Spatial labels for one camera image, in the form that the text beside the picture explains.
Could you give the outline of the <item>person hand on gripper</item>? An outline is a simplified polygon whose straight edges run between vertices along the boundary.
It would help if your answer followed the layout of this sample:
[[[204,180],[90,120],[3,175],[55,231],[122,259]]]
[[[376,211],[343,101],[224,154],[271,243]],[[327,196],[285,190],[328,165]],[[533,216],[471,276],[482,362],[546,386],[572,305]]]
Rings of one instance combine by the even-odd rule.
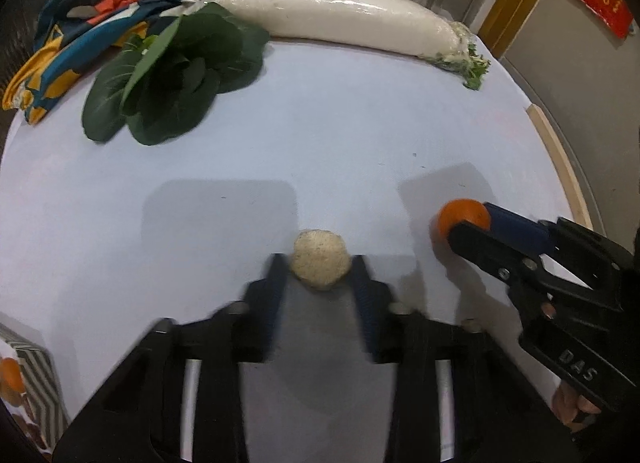
[[[562,382],[552,397],[552,411],[560,422],[574,431],[586,426],[588,417],[599,414],[601,410],[575,389]]]

